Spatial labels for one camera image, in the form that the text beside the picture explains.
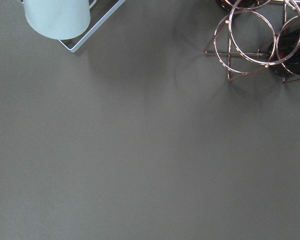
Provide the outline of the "copper wire bottle basket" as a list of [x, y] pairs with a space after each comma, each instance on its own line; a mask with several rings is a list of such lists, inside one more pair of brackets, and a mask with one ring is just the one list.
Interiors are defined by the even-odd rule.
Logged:
[[203, 53], [234, 80], [264, 70], [300, 81], [300, 0], [217, 0], [224, 11]]

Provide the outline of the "white mug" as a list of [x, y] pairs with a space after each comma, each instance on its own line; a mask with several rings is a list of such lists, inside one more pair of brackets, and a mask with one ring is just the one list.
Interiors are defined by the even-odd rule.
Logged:
[[28, 24], [40, 35], [54, 40], [73, 39], [91, 22], [95, 0], [24, 0]]

